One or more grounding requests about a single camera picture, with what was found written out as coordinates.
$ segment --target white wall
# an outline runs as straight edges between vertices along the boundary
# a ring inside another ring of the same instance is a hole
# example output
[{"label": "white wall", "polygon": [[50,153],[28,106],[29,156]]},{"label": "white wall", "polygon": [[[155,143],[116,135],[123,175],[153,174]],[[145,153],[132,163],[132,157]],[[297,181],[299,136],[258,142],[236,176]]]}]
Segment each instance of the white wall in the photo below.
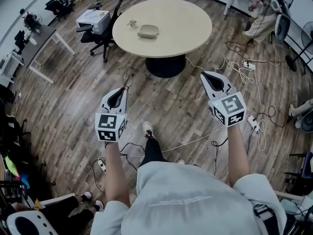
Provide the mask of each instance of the white wall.
[{"label": "white wall", "polygon": [[[45,10],[45,4],[50,0],[0,0],[0,41],[3,39],[14,21],[19,17],[20,10],[28,7],[33,1],[35,1],[35,3],[28,11],[41,15],[43,24],[49,24],[55,18],[51,11]],[[0,59],[13,49],[17,48],[14,44],[14,37],[19,30],[25,30],[21,18],[10,30],[3,43],[0,45]],[[0,83],[7,86],[7,81],[1,77]]]}]

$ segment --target beige table top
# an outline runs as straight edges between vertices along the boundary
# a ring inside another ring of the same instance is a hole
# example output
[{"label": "beige table top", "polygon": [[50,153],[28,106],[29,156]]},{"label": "beige table top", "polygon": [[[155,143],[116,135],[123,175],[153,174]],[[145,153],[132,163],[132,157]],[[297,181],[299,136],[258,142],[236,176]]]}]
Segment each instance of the beige table top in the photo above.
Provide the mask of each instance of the beige table top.
[{"label": "beige table top", "polygon": [[[136,27],[127,25],[137,21]],[[154,39],[137,36],[144,24],[156,25],[159,34]],[[116,20],[113,38],[116,44],[131,54],[162,58],[191,52],[211,35],[212,22],[200,7],[183,0],[148,0],[138,3]]]}]

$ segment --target black table base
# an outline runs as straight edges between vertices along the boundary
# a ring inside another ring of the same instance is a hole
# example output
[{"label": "black table base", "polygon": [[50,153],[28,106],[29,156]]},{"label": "black table base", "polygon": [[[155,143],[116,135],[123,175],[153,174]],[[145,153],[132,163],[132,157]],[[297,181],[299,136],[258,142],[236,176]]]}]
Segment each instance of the black table base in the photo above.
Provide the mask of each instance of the black table base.
[{"label": "black table base", "polygon": [[181,73],[186,65],[185,55],[165,58],[146,58],[147,70],[154,76],[169,78]]}]

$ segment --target black pants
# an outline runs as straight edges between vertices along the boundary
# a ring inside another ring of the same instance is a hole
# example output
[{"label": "black pants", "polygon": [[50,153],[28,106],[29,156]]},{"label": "black pants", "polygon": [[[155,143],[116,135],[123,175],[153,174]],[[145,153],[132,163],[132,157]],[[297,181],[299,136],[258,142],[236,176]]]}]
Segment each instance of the black pants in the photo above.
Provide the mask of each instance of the black pants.
[{"label": "black pants", "polygon": [[139,167],[151,161],[168,162],[163,158],[160,145],[156,139],[148,139],[145,148],[145,158]]},{"label": "black pants", "polygon": [[77,199],[72,196],[56,204],[49,205],[40,211],[59,235],[78,235],[93,219],[93,213],[90,210],[83,210],[79,214],[68,217],[78,205]]}]

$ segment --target floor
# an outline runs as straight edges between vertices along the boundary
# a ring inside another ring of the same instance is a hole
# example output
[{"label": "floor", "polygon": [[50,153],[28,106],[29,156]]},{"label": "floor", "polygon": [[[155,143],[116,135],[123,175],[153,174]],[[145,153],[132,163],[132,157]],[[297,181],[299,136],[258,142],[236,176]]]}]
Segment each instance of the floor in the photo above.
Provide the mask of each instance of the floor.
[{"label": "floor", "polygon": [[[125,0],[120,11],[144,0]],[[225,42],[242,40],[248,18],[234,10],[223,16],[224,5],[211,0],[186,0],[201,7],[210,16],[213,30],[209,40],[199,49],[186,56],[194,65],[213,71],[224,62],[224,57],[240,63],[241,57],[230,51]],[[103,9],[113,11],[116,1],[103,0]],[[127,142],[145,144],[141,125],[150,121],[155,128],[155,135],[163,150],[168,150],[199,139],[221,127],[208,110],[208,98],[201,85],[199,68],[187,63],[184,71],[173,78],[162,79],[152,76],[145,68],[145,59],[128,54],[118,47],[109,53],[108,63],[102,61],[102,49],[90,56],[89,49],[94,44],[80,43],[81,33],[75,32],[75,20],[86,8],[94,4],[92,0],[78,2],[66,20],[54,22],[60,35],[77,52],[72,56],[62,45],[51,43],[41,53],[38,61],[43,66],[40,70],[53,79],[50,84],[41,77],[20,68],[17,72],[13,90],[21,90],[16,118],[22,122],[28,119],[27,130],[31,131],[32,152],[45,161],[46,179],[56,182],[51,187],[55,196],[70,192],[77,194],[90,190],[94,197],[105,201],[94,183],[92,162],[104,154],[103,143],[97,141],[94,130],[95,113],[99,110],[102,97],[109,91],[122,86],[122,76],[129,71],[134,74],[133,84],[129,89],[128,115],[129,124],[122,135],[120,147]],[[256,60],[284,60],[291,51],[277,47],[266,39],[261,44],[247,47],[245,55]],[[286,63],[273,66],[269,63],[257,64],[256,78],[260,89],[263,111],[273,105],[276,115],[272,120],[280,125],[286,122],[288,108],[292,103],[297,106],[312,97],[312,75],[303,75],[303,68],[298,63],[297,72],[292,72]],[[248,109],[248,114],[260,112],[256,83],[244,84],[239,74],[224,66],[218,71],[226,75],[232,84],[241,91]],[[254,73],[247,73],[255,79]],[[251,171],[265,174],[275,190],[285,187],[285,171],[299,170],[302,161],[289,158],[290,153],[303,153],[310,149],[312,135],[294,128],[293,123],[285,128],[272,124],[268,117],[266,147],[258,148],[258,135],[253,133],[249,147]],[[243,138],[248,147],[251,127],[247,122],[241,125]],[[196,164],[204,170],[213,172],[215,148],[211,141],[222,143],[226,138],[226,129],[219,130],[210,137],[190,145],[165,152],[164,157],[170,161],[184,159],[188,164]],[[260,147],[264,147],[264,137],[260,135]],[[227,182],[227,142],[220,147],[217,161],[216,177]],[[124,150],[131,156],[143,156],[137,146],[129,145]],[[142,158],[132,158],[138,167]],[[123,159],[127,181],[131,193],[135,194],[136,172]],[[105,174],[94,166],[95,178],[104,190]]]}]

